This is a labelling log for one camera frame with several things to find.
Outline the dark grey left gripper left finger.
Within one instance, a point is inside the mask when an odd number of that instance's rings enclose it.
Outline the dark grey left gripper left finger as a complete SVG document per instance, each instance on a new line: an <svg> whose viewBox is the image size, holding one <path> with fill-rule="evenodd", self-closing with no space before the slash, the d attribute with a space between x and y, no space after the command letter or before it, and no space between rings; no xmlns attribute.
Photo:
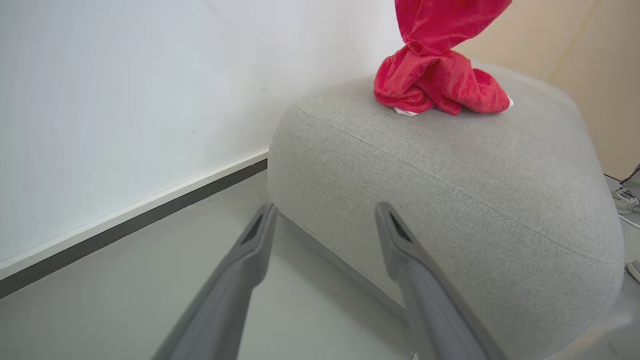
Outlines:
<svg viewBox="0 0 640 360"><path fill-rule="evenodd" d="M252 292L268 271L277 217L278 209L273 203L258 208L154 359L237 359Z"/></svg>

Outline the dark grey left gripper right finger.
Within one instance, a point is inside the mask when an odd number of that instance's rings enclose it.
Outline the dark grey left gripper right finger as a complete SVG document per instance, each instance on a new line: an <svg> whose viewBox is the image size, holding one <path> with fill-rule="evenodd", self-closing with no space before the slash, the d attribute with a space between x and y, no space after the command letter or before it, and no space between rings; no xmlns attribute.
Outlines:
<svg viewBox="0 0 640 360"><path fill-rule="evenodd" d="M425 360L505 360L506 354L388 202L375 225L389 277L400 287L416 354Z"/></svg>

